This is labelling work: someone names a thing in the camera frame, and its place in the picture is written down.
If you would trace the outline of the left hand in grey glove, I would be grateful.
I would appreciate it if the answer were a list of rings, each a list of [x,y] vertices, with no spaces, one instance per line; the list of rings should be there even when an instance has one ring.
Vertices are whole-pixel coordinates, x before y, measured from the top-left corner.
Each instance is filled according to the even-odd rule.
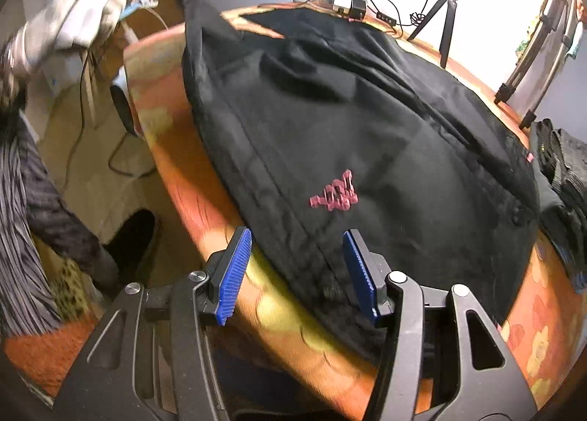
[[[55,51],[90,48],[113,32],[134,0],[52,0],[23,24],[1,51],[5,85],[26,81]]]

